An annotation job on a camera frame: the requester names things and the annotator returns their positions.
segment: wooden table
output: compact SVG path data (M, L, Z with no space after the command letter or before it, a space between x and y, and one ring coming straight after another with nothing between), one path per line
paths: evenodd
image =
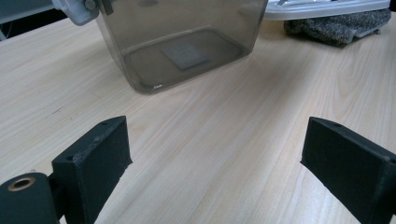
M0 42L0 182L126 115L134 163L96 223L358 223L300 164L310 116L396 152L396 19L343 49L264 21L252 54L135 92L95 22Z

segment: container bottom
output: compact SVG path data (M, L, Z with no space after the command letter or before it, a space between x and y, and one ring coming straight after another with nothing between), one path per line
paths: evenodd
M174 86L249 54L248 49L212 28L161 38L124 54L134 87L154 92Z

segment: folded cloth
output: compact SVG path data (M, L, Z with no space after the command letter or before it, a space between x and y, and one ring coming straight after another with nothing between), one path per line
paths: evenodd
M379 28L390 20L388 8L346 15L285 21L289 35L306 34L329 45L350 44L354 37L379 34Z

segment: light wood tabletop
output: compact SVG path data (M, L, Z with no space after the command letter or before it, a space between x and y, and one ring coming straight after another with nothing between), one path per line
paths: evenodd
M308 118L396 153L396 18L344 48L264 21L253 52L155 95L135 92L96 22L0 42L0 182L125 115L131 157L96 223L358 223L300 164Z

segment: gray cloth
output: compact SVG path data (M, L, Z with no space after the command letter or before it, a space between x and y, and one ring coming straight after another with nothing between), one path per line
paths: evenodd
M306 34L329 45L350 44L354 39L379 34L390 20L388 8L331 17L285 21L289 35Z

